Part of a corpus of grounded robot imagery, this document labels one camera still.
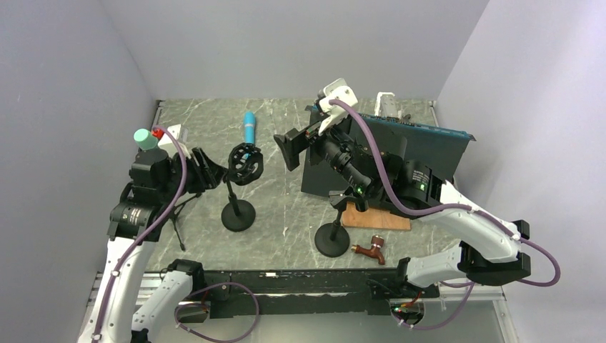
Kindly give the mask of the blue microphone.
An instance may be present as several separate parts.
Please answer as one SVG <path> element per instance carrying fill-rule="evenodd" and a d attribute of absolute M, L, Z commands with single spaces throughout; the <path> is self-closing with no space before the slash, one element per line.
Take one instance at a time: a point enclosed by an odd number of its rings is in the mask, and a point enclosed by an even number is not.
<path fill-rule="evenodd" d="M 254 112 L 247 111 L 243 118 L 244 125 L 244 142 L 247 144 L 255 144 L 256 117 Z"/>

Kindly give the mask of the mint green microphone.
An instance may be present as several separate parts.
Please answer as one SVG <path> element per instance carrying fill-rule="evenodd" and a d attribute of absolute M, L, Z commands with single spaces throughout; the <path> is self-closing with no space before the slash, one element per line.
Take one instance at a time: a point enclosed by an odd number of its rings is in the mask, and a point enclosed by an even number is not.
<path fill-rule="evenodd" d="M 148 129 L 137 129 L 133 134 L 133 140 L 142 151 L 157 148 L 158 139 Z"/>

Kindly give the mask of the black clip desk stand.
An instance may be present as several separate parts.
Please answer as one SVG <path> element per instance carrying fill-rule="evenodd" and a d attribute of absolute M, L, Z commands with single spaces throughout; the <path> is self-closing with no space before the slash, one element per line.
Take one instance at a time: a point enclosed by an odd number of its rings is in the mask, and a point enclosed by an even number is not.
<path fill-rule="evenodd" d="M 315 233 L 314 243 L 317 251 L 326 257 L 340 257 L 350 246 L 347 230 L 342 225 L 342 215 L 349 202 L 359 212 L 368 210 L 368 201 L 358 192 L 358 189 L 348 187 L 342 191 L 329 192 L 329 204 L 337 210 L 335 220 L 321 225 Z"/>

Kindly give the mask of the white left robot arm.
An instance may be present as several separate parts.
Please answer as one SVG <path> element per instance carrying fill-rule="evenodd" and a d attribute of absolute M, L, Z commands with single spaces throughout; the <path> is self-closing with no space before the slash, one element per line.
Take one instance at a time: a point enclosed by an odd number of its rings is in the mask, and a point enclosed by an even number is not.
<path fill-rule="evenodd" d="M 226 173 L 200 148 L 189 156 L 160 148 L 137 153 L 131 181 L 110 213 L 106 264 L 79 342 L 153 342 L 183 298 L 203 295 L 202 264 L 177 259 L 150 298 L 136 304 L 147 263 L 179 197 L 217 188 Z"/>

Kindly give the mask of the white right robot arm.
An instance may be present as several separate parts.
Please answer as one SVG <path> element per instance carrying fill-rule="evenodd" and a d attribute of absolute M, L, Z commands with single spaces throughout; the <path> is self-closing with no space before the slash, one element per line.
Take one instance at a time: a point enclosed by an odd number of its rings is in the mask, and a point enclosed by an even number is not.
<path fill-rule="evenodd" d="M 370 202 L 385 200 L 393 214 L 435 225 L 458 238 L 458 245 L 443 252 L 400 259 L 393 279 L 398 294 L 410 297 L 451 279 L 502 286 L 531 275 L 530 256 L 522 251 L 530 236 L 527 222 L 497 218 L 427 166 L 382 151 L 369 129 L 364 136 L 366 143 L 359 144 L 336 126 L 320 131 L 310 125 L 277 134 L 274 140 L 288 170 L 296 169 L 299 155 L 309 150 L 345 180 L 345 189 L 329 195 L 339 212 L 350 202 L 364 211 Z"/>

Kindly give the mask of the brown wooden board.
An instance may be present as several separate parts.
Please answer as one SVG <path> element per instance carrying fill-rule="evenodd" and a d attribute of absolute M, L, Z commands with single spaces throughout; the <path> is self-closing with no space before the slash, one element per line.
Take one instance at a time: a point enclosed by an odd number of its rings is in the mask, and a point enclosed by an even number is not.
<path fill-rule="evenodd" d="M 365 212 L 359 212 L 353 203 L 348 203 L 342 214 L 344 227 L 397 230 L 409 232 L 412 229 L 411 221 L 399 217 L 387 210 L 369 208 Z"/>

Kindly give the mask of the brown tap fitting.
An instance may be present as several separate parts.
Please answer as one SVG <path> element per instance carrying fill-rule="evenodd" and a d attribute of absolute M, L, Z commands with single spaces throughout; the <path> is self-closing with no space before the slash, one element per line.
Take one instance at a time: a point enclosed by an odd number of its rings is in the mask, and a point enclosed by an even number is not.
<path fill-rule="evenodd" d="M 378 265 L 385 265 L 385 258 L 381 251 L 384 246 L 384 238 L 378 234 L 375 234 L 371 238 L 370 248 L 361 247 L 358 244 L 354 244 L 351 246 L 351 250 L 355 254 L 361 254 L 371 259 L 375 259 Z"/>

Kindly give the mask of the black tripod shock mount stand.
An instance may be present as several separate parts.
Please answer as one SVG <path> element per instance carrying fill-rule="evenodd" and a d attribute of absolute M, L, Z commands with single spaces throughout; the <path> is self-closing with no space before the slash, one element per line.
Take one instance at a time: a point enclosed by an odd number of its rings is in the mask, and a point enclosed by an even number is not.
<path fill-rule="evenodd" d="M 178 225 L 178 221 L 179 221 L 179 216 L 181 215 L 181 213 L 183 212 L 185 206 L 190 203 L 191 201 L 193 201 L 194 199 L 198 199 L 199 197 L 202 196 L 202 193 L 196 193 L 192 196 L 190 196 L 189 198 L 185 199 L 183 202 L 177 204 L 171 211 L 170 215 L 168 216 L 170 222 L 172 223 L 173 226 L 173 230 L 176 234 L 178 243 L 179 243 L 179 248 L 182 252 L 185 252 L 186 246 L 185 243 L 183 242 L 182 236 L 179 233 L 179 225 Z"/>

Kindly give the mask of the white metal bracket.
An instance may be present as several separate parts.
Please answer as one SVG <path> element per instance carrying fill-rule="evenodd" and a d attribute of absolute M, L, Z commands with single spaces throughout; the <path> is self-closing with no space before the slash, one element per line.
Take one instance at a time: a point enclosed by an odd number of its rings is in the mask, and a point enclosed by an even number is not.
<path fill-rule="evenodd" d="M 392 92 L 380 91 L 377 93 L 374 115 L 380 118 L 395 119 L 397 121 L 407 121 L 410 116 L 404 114 L 396 106 L 395 95 Z"/>

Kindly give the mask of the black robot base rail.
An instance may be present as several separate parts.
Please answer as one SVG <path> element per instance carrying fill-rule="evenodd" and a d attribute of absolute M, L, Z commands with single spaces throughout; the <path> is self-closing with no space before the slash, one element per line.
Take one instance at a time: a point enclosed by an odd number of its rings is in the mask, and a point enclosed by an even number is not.
<path fill-rule="evenodd" d="M 203 286 L 211 290 L 202 291 Z M 395 268 L 206 270 L 186 299 L 209 306 L 212 319 L 271 314 L 363 312 L 387 315 L 387 303 L 439 297 L 439 288 L 404 283 Z"/>

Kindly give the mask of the dark grey network switch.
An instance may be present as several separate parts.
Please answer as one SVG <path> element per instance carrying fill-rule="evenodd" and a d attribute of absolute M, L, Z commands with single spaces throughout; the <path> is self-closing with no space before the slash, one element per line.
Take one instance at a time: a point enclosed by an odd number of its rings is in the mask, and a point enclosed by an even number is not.
<path fill-rule="evenodd" d="M 373 133 L 379 150 L 383 153 L 382 160 L 392 183 L 392 188 L 401 203 L 406 207 L 420 209 L 421 204 L 413 204 L 412 200 L 404 198 L 405 164 L 419 162 L 426 166 L 431 174 L 432 181 L 425 187 L 429 202 L 437 201 L 439 188 L 444 180 L 451 182 L 467 145 L 476 141 L 473 135 L 465 131 L 446 129 L 427 124 L 402 124 L 393 118 L 378 117 L 360 114 Z M 372 153 L 363 131 L 358 123 L 348 116 L 337 125 L 357 144 L 360 158 L 354 159 L 355 167 L 363 174 L 373 178 L 382 187 L 376 164 L 370 154 Z M 343 190 L 349 186 L 326 161 L 311 164 L 312 150 L 307 149 L 301 191 L 307 194 L 328 197 L 329 191 Z M 400 213 L 393 205 L 387 193 L 368 200 L 374 208 Z"/>

